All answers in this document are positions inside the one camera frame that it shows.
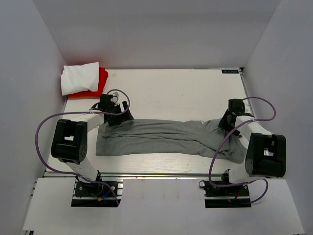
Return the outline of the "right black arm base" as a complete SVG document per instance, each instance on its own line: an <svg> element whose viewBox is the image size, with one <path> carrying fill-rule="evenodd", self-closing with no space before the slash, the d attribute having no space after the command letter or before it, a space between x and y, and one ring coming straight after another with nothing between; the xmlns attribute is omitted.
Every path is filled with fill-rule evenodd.
<svg viewBox="0 0 313 235"><path fill-rule="evenodd" d="M212 186L208 180L201 180L199 188L204 190L204 203L207 209L251 207L247 186L219 188Z"/></svg>

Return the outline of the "grey t shirt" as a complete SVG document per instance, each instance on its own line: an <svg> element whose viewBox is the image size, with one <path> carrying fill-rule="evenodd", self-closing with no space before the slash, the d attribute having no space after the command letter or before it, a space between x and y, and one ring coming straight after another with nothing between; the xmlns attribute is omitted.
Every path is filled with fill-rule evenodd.
<svg viewBox="0 0 313 235"><path fill-rule="evenodd" d="M117 126L103 124L98 128L96 155L180 153L212 158L218 150L219 159L241 164L244 147L234 136L222 143L228 132L218 127L219 122L134 119Z"/></svg>

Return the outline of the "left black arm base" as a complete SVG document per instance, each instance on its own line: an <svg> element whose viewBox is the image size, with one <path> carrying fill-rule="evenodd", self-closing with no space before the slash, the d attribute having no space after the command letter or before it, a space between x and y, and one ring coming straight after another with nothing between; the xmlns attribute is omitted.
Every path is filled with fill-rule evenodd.
<svg viewBox="0 0 313 235"><path fill-rule="evenodd" d="M122 197L122 182L107 181L108 188L103 184L91 184L77 181L74 185L71 207L74 208L117 208Z"/></svg>

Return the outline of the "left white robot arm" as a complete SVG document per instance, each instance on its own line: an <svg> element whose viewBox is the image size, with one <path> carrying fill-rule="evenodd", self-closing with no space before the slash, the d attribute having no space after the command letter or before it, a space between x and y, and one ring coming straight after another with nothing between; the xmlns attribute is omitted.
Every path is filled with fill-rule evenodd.
<svg viewBox="0 0 313 235"><path fill-rule="evenodd" d="M57 122L52 147L52 157L69 166L78 178L87 183L87 190L92 195L103 191L100 173L87 158L88 132L100 125L120 125L133 120L129 110L130 100L119 103L121 90L113 89L100 95L99 102L89 111L82 112L74 119L60 119Z"/></svg>

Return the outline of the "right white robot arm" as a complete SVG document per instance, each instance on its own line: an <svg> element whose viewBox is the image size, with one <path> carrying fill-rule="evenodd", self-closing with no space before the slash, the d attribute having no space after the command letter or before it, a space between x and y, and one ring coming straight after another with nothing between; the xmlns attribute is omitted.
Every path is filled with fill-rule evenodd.
<svg viewBox="0 0 313 235"><path fill-rule="evenodd" d="M239 184L262 178L282 178L286 173L287 141L262 127L253 114L246 112L243 99L230 99L218 127L234 136L244 147L244 160L236 168L226 170L221 190L233 195Z"/></svg>

